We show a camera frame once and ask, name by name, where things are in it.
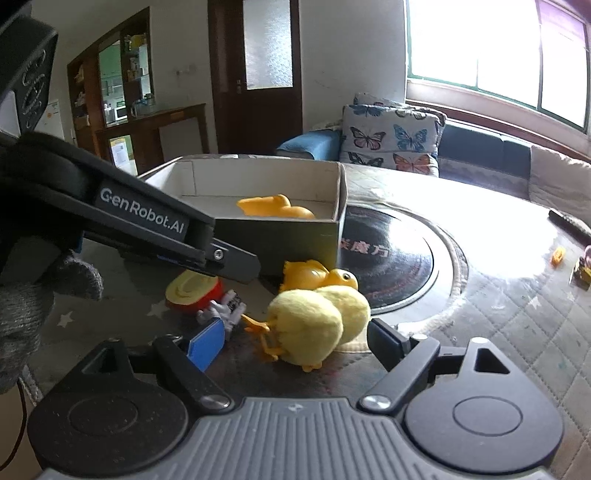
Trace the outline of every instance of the window frame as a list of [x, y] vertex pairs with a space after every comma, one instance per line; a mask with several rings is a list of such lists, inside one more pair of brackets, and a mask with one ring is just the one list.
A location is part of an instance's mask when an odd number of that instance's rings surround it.
[[[541, 28], [540, 0], [534, 0], [534, 1], [535, 1], [536, 11], [538, 14], [538, 23], [540, 24], [540, 28]], [[538, 103], [535, 106], [529, 105], [524, 102], [520, 102], [519, 100], [509, 98], [509, 97], [501, 95], [499, 93], [495, 93], [495, 92], [491, 92], [489, 90], [478, 88], [477, 86], [466, 85], [463, 83], [451, 82], [448, 80], [440, 80], [440, 79], [437, 79], [434, 77], [425, 77], [422, 75], [413, 74], [413, 40], [411, 38], [411, 28], [410, 28], [410, 15], [411, 15], [410, 0], [406, 0], [406, 11], [407, 11], [407, 14], [406, 14], [407, 25], [406, 25], [406, 27], [407, 27], [407, 53], [408, 53], [407, 76], [408, 76], [408, 78], [409, 79], [418, 79], [418, 80], [427, 80], [429, 82], [442, 83], [445, 85], [452, 85], [455, 87], [465, 88], [465, 89], [471, 90], [473, 92], [482, 93], [485, 95], [490, 95], [492, 97], [523, 106], [523, 107], [525, 107], [529, 110], [532, 110], [534, 112], [539, 112], [543, 115], [547, 115], [550, 118], [558, 120], [559, 122], [564, 123], [564, 124], [568, 125], [569, 127], [572, 127], [574, 129], [578, 130], [579, 132], [587, 134], [587, 132], [589, 131], [589, 123], [590, 123], [589, 117], [591, 116], [590, 115], [590, 113], [591, 113], [591, 54], [590, 54], [591, 46], [589, 44], [589, 32], [588, 32], [589, 24], [584, 19], [580, 18], [578, 15], [563, 8], [561, 5], [558, 5], [558, 4], [551, 2], [549, 0], [545, 0], [545, 1], [552, 3], [555, 7], [560, 8], [561, 10], [565, 11], [569, 15], [572, 15], [577, 20], [579, 20], [583, 23], [583, 31], [584, 31], [585, 46], [586, 46], [585, 50], [586, 50], [586, 58], [587, 58], [587, 95], [586, 95], [584, 125], [582, 127], [580, 125], [577, 125], [574, 122], [560, 116], [560, 115], [557, 115], [556, 113], [550, 112], [550, 111], [542, 108], [542, 88], [544, 87], [544, 55], [543, 55], [543, 49], [542, 49], [541, 36], [540, 36], [540, 49], [539, 49], [540, 50], [540, 83], [538, 86]], [[476, 83], [478, 83], [478, 70], [476, 71]]]

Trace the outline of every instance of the brown wooden door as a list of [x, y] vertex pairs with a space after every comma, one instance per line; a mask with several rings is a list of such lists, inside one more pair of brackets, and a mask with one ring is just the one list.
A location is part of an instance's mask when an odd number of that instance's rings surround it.
[[220, 153], [272, 154], [302, 133], [298, 0], [209, 0]]

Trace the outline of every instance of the open box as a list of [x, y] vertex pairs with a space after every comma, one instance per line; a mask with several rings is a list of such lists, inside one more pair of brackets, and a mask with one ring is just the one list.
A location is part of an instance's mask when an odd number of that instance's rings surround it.
[[[347, 187], [338, 162], [247, 155], [191, 155], [140, 178], [216, 219], [214, 236], [257, 254], [261, 274], [282, 276], [285, 261], [337, 267]], [[287, 196], [314, 220], [244, 215], [247, 197]]]

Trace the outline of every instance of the orange butterfly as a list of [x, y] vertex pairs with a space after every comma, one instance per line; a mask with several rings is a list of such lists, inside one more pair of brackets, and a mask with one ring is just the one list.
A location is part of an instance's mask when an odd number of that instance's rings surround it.
[[422, 173], [423, 175], [429, 175], [430, 173], [430, 157], [426, 153], [418, 157], [414, 162], [395, 153], [394, 163], [396, 164], [396, 170]]

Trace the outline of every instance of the yellow plush chick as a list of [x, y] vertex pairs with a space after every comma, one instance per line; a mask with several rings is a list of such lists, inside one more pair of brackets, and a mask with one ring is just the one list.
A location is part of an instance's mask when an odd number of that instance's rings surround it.
[[343, 335], [339, 345], [356, 339], [371, 318], [367, 299], [357, 290], [341, 285], [318, 288], [315, 292], [331, 302], [340, 313]]
[[283, 283], [279, 291], [315, 290], [328, 285], [344, 285], [358, 289], [357, 278], [351, 272], [335, 268], [328, 269], [316, 260], [307, 262], [285, 262]]
[[[301, 365], [304, 372], [322, 366], [343, 334], [338, 309], [310, 290], [290, 290], [278, 295], [268, 307], [267, 321], [242, 316], [247, 330], [259, 334], [265, 353]], [[274, 346], [268, 346], [267, 338]]]
[[291, 217], [291, 218], [316, 218], [307, 208], [291, 206], [289, 198], [285, 195], [274, 197], [253, 197], [238, 200], [236, 202], [244, 215], [257, 217]]

